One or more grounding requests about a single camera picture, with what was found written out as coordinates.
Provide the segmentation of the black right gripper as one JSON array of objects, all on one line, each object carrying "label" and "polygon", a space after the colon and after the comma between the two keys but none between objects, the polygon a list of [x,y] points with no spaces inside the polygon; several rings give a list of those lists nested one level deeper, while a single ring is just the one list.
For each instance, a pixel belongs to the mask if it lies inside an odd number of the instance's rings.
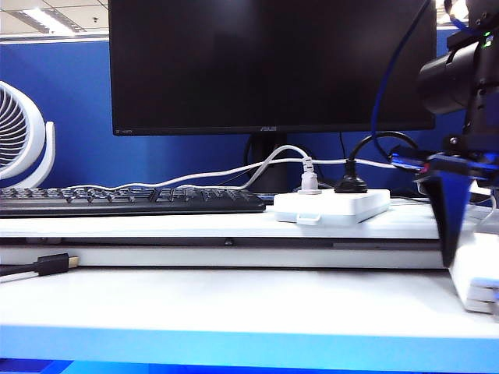
[{"label": "black right gripper", "polygon": [[472,180],[479,185],[498,184],[498,135],[450,135],[439,152],[397,146],[390,161],[422,180],[437,222],[442,261],[449,267],[458,248]]}]

